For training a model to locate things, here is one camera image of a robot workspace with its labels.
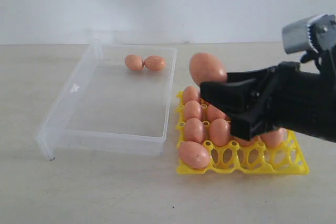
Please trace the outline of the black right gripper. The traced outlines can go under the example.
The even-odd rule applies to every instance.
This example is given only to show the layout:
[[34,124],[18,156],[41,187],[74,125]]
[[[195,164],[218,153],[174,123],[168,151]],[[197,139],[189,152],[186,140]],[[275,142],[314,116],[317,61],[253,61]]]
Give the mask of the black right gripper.
[[231,119],[232,136],[251,140],[284,127],[335,142],[335,77],[281,62],[229,72],[227,82],[201,83],[201,98]]

